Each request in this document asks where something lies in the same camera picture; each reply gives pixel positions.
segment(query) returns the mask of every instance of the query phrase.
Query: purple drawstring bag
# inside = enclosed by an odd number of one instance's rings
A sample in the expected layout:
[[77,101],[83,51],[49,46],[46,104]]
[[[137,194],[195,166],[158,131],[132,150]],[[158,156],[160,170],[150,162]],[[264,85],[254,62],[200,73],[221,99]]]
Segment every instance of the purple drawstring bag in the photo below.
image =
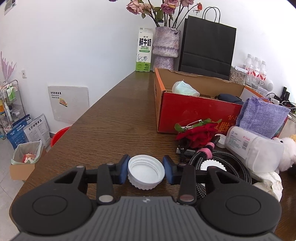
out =
[[290,109],[262,99],[266,98],[258,99],[252,96],[245,101],[237,117],[236,126],[272,138],[284,123]]

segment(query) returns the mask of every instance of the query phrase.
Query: small cardboard box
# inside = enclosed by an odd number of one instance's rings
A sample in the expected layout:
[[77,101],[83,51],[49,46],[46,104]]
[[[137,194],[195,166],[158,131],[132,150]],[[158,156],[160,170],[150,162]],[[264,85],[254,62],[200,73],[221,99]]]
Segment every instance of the small cardboard box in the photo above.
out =
[[[174,83],[180,80],[200,92],[200,97],[172,93]],[[214,97],[222,93],[240,97],[243,92],[244,97],[262,97],[251,88],[230,81],[167,69],[155,69],[154,85],[157,131],[162,133],[176,133],[176,123],[186,126],[210,118],[213,121],[222,119],[216,129],[218,133],[226,134],[235,125],[242,105]]]
[[[41,157],[45,156],[46,150],[43,148],[41,153]],[[24,164],[24,165],[10,165],[9,171],[12,180],[27,180],[30,174],[34,171],[35,165],[38,164]]]
[[150,71],[153,32],[151,28],[140,28],[136,71]]

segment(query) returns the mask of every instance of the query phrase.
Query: milk carton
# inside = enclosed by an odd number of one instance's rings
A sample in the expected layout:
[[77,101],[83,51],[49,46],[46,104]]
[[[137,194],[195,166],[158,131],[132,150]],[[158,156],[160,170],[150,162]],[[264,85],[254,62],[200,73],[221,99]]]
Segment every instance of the milk carton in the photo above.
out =
[[151,28],[140,28],[136,71],[150,71],[153,32]]

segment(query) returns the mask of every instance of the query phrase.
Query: red bucket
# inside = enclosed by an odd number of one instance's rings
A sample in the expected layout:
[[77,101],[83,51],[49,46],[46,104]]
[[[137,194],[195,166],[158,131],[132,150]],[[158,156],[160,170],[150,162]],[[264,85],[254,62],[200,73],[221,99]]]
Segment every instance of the red bucket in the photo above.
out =
[[50,146],[52,147],[60,138],[63,134],[65,134],[65,132],[69,129],[70,127],[66,127],[64,129],[61,129],[60,131],[58,131],[54,137],[52,138],[51,142],[50,142]]

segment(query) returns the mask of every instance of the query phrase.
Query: cow illustration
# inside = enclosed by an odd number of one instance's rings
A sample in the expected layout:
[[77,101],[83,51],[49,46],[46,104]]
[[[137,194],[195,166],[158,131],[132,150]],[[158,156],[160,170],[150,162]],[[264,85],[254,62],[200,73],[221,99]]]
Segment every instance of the cow illustration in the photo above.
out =
[[147,56],[139,57],[139,54],[138,54],[138,62],[146,62],[146,60],[147,60]]

